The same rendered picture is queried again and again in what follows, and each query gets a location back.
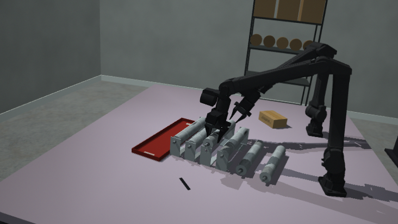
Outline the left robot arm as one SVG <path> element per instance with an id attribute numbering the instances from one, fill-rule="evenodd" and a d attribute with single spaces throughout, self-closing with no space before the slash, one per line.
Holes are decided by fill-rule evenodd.
<path id="1" fill-rule="evenodd" d="M 349 93 L 350 75 L 352 68 L 349 65 L 326 56 L 306 60 L 276 69 L 250 74 L 225 80 L 219 89 L 205 88 L 200 97 L 200 103 L 213 107 L 207 113 L 206 126 L 215 128 L 218 124 L 224 125 L 227 120 L 231 103 L 229 96 L 249 89 L 259 88 L 271 84 L 285 82 L 315 74 L 334 75 L 332 86 L 331 115 L 329 123 L 328 147 L 324 151 L 324 161 L 321 163 L 327 170 L 327 175 L 319 176 L 318 181 L 327 196 L 346 197 L 345 161 L 344 161 L 344 133 Z M 334 62 L 336 61 L 336 62 Z M 309 69 L 308 69 L 309 66 Z M 217 103 L 216 103 L 217 102 Z"/>

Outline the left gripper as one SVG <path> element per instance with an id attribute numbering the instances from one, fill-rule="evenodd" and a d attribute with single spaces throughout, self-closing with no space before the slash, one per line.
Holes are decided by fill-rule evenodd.
<path id="1" fill-rule="evenodd" d="M 204 124 L 205 129 L 206 129 L 206 133 L 207 133 L 207 137 L 210 136 L 212 129 L 206 126 L 206 123 Z M 220 130 L 219 131 L 219 136 L 218 136 L 218 140 L 217 143 L 220 142 L 221 138 L 223 137 L 223 135 L 229 130 L 228 127 L 231 126 L 231 123 L 226 121 L 226 123 L 224 125 L 220 125 L 217 123 L 217 125 L 215 126 L 216 129 Z M 208 132 L 209 131 L 209 132 Z M 224 133 L 225 132 L 225 133 Z"/>

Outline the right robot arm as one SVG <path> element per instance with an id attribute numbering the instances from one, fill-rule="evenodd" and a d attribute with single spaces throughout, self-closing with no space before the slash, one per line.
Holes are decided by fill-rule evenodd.
<path id="1" fill-rule="evenodd" d="M 334 58 L 334 55 L 337 55 L 337 50 L 335 50 L 331 46 L 325 43 L 312 42 L 311 44 L 305 47 L 304 51 L 294 56 L 290 60 L 286 61 L 279 67 L 291 65 L 294 63 L 300 63 L 310 59 L 312 60 L 320 56 Z M 323 137 L 322 123 L 324 122 L 327 116 L 326 106 L 324 106 L 325 104 L 324 100 L 325 100 L 328 78 L 329 78 L 328 74 L 317 75 L 313 98 L 311 101 L 309 101 L 309 105 L 305 110 L 305 113 L 308 117 L 315 119 L 315 120 L 311 119 L 308 126 L 306 126 L 306 131 L 309 136 L 314 136 L 318 138 Z M 256 103 L 258 99 L 261 97 L 260 92 L 265 94 L 270 88 L 273 87 L 273 85 L 275 84 L 240 92 L 244 96 L 244 98 L 238 104 L 240 106 L 239 110 L 242 113 L 245 113 L 245 111 L 247 110 L 246 112 L 249 113 L 250 110 L 255 106 L 255 104 L 252 104 L 251 102 Z M 249 100 L 246 99 L 246 97 Z"/>

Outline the brown cardboard box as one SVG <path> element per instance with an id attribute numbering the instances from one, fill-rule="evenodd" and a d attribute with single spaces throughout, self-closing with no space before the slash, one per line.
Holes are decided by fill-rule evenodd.
<path id="1" fill-rule="evenodd" d="M 271 128 L 281 128 L 286 127 L 288 119 L 273 110 L 268 110 L 259 112 L 259 120 Z"/>

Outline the red scrap tray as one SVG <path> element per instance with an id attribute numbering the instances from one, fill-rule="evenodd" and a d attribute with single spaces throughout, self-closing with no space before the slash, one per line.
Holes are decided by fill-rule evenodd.
<path id="1" fill-rule="evenodd" d="M 161 161 L 170 154 L 170 139 L 195 121 L 180 118 L 132 148 L 132 153 Z"/>

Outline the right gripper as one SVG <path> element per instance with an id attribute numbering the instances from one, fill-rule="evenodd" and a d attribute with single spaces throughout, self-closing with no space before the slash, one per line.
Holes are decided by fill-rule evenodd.
<path id="1" fill-rule="evenodd" d="M 235 122 L 235 123 L 237 123 L 237 122 L 239 122 L 239 121 L 241 121 L 241 120 L 243 120 L 243 119 L 245 119 L 246 118 L 246 116 L 248 115 L 249 117 L 251 116 L 251 113 L 249 112 L 245 112 L 245 113 L 242 113 L 240 110 L 239 110 L 239 105 L 238 105 L 239 103 L 238 102 L 235 102 L 235 104 L 234 105 L 236 105 L 234 108 L 233 108 L 233 111 L 232 111 L 232 115 L 231 115 L 231 117 L 230 117 L 230 119 L 233 117 L 233 115 L 235 114 L 235 112 L 236 111 L 238 111 L 238 112 L 240 112 L 241 114 L 242 114 L 242 116 Z M 229 119 L 229 120 L 230 120 Z"/>

